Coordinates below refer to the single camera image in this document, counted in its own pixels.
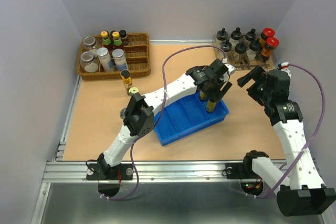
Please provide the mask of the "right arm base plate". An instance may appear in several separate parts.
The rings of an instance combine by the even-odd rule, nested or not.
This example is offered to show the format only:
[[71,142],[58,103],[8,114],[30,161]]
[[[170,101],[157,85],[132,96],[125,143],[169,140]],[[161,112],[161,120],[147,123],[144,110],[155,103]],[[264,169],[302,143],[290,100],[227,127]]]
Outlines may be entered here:
[[228,162],[225,163],[225,168],[222,174],[227,179],[257,179],[260,178],[254,172],[248,170],[243,162]]

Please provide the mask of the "yellow label bottle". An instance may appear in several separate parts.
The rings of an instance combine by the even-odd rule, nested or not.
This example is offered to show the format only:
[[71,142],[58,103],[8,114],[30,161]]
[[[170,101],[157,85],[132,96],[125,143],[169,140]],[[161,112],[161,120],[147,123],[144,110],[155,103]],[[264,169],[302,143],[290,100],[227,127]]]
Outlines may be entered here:
[[212,113],[215,110],[216,102],[208,100],[206,104],[206,111]]
[[199,99],[201,101],[205,101],[207,99],[207,96],[206,96],[206,94],[203,91],[200,91],[200,93],[199,93]]

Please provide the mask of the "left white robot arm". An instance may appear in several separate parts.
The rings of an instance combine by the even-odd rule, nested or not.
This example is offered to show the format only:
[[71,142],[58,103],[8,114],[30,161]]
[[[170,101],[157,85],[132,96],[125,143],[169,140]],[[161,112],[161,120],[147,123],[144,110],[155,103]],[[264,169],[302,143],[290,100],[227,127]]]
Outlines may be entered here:
[[150,133],[156,122],[154,117],[163,114],[164,108],[177,100],[198,94],[201,100],[207,102],[206,111],[213,112],[232,86],[229,79],[235,70],[234,66],[216,59],[209,66],[188,69],[178,79],[170,84],[165,83],[163,88],[156,91],[131,95],[120,132],[97,159],[99,173],[106,179],[113,178],[131,145]]

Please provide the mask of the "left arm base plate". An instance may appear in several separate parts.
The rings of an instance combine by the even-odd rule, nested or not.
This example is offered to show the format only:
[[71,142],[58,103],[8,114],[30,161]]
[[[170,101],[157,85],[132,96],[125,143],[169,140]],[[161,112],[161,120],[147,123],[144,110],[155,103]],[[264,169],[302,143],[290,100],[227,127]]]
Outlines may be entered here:
[[104,173],[97,163],[87,164],[86,180],[99,181],[99,180],[132,180],[133,179],[133,166],[132,164],[121,163],[113,168],[110,168]]

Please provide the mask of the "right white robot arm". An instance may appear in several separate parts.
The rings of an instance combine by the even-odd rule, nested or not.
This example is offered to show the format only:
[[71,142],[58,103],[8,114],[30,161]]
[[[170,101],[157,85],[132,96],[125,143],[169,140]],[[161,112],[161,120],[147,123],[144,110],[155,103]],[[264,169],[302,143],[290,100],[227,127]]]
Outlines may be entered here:
[[270,71],[257,66],[237,80],[239,87],[254,80],[247,93],[264,107],[280,139],[288,168],[282,172],[266,153],[250,151],[241,170],[248,177],[261,177],[270,188],[264,197],[274,194],[284,216],[320,215],[335,202],[335,189],[328,188],[319,175],[308,148],[300,107],[289,100],[288,66],[282,63]]

